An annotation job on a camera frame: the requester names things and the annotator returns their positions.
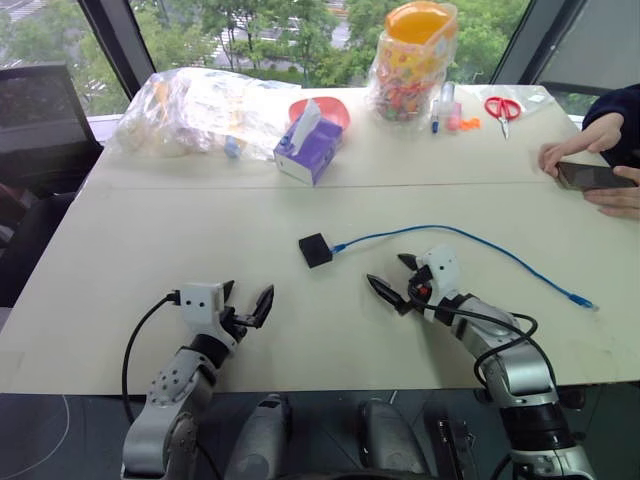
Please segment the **person's left hand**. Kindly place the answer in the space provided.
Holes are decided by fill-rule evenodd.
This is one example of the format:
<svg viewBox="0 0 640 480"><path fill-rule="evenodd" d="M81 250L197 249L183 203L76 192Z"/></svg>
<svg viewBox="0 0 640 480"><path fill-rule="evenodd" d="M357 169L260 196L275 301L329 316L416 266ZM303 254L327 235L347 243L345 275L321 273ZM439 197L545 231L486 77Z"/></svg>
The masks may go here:
<svg viewBox="0 0 640 480"><path fill-rule="evenodd" d="M633 181L635 187L588 190L583 198L597 206L600 213L617 218L639 220L639 170L626 166L613 168L613 173Z"/></svg>

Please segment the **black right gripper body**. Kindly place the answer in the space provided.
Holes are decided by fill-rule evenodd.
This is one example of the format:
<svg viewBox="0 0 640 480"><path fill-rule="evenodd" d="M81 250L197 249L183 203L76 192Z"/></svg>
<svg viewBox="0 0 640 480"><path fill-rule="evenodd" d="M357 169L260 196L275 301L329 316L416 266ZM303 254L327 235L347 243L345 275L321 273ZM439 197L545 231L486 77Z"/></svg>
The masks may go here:
<svg viewBox="0 0 640 480"><path fill-rule="evenodd" d="M433 275L430 268L411 264L409 270L412 272L407 287L409 310L416 312L433 311L435 307L429 303L433 294Z"/></svg>

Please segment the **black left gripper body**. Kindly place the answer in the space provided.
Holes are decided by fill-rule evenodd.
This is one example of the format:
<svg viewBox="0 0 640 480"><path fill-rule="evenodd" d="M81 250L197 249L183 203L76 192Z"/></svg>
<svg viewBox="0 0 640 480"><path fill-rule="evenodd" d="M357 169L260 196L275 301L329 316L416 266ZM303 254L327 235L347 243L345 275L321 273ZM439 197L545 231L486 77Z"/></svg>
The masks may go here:
<svg viewBox="0 0 640 480"><path fill-rule="evenodd" d="M223 330L223 343L226 346L237 346L246 336L250 326L250 315L239 314L234 307L225 306L219 317Z"/></svg>

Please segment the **person's right hand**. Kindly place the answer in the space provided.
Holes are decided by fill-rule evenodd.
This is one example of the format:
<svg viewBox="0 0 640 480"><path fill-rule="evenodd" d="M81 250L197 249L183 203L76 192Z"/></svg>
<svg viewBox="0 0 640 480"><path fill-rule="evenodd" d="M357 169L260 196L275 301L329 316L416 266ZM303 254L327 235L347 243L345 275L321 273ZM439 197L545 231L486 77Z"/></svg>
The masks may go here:
<svg viewBox="0 0 640 480"><path fill-rule="evenodd" d="M558 175L557 164L566 156L582 151L601 153L614 147L621 138L618 130L608 133L579 133L575 137L561 143L544 144L538 154L538 165L541 170L552 177Z"/></svg>

